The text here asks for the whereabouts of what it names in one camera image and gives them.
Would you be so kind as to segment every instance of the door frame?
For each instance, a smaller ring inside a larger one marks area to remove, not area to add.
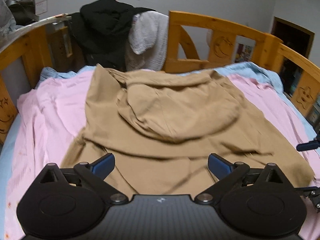
[[[308,47],[307,47],[307,51],[306,51],[306,54],[303,55],[304,57],[306,58],[309,58],[309,54],[310,54],[310,51],[311,51],[311,47],[312,47],[312,43],[313,43],[313,38],[315,36],[315,34],[312,32],[312,31],[309,31],[297,24],[294,24],[292,22],[289,22],[289,21],[286,21],[284,19],[281,19],[281,18],[278,18],[278,17],[274,17],[273,19],[273,25],[272,25],[272,31],[271,31],[271,34],[273,35],[274,32],[275,32],[275,29],[276,29],[276,24],[280,22],[280,23],[283,23],[283,24],[286,24],[286,25],[289,25],[290,27],[293,27],[295,29],[298,29],[299,31],[302,31],[306,34],[308,34],[310,36],[310,39],[309,39],[309,43],[308,43]]]

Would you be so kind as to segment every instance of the black jacket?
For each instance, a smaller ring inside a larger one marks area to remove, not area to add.
[[[135,14],[151,11],[134,8],[116,0],[98,0],[82,6],[72,14],[69,23],[71,35],[76,39],[87,59],[87,64],[100,63],[125,71],[125,42]]]

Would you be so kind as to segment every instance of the white towel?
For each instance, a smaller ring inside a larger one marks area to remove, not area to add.
[[[148,11],[133,17],[126,42],[127,71],[146,68],[161,70],[165,61],[168,40],[167,15]]]

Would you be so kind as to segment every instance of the gray bag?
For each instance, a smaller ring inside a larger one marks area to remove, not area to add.
[[[12,12],[5,4],[4,0],[0,0],[0,39],[6,37],[8,33],[15,31],[16,20]]]

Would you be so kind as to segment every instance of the wooden headboard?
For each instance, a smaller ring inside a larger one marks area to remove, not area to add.
[[[251,61],[258,66],[279,73],[284,59],[287,58],[303,69],[301,79],[290,100],[303,116],[307,116],[320,93],[318,66],[283,45],[279,38],[269,33],[207,15],[171,11],[169,16],[167,58],[163,67],[165,72],[183,73],[229,65],[232,63],[236,36],[243,36],[255,40]],[[183,25],[213,30],[207,60],[199,59],[196,47]],[[179,43],[187,59],[178,59]]]
[[[19,57],[22,57],[24,69],[31,88],[39,81],[41,70],[52,67],[50,51],[46,37],[45,25],[68,20],[59,15],[49,17],[34,24],[22,27],[9,34],[0,42],[0,70],[5,69]],[[0,143],[3,144],[9,128],[18,114],[4,81],[0,75]]]
[[[185,40],[188,34],[185,34],[183,25],[213,30],[207,60],[199,60],[197,52],[193,51],[195,46],[190,37]],[[237,36],[243,36],[256,42],[252,62],[264,68],[270,68],[273,65],[275,52],[279,44],[282,43],[279,38],[241,24],[207,15],[170,11],[167,58],[163,70],[168,73],[183,73],[231,64]],[[182,46],[187,59],[178,59],[179,43],[181,45],[188,44],[187,51]]]

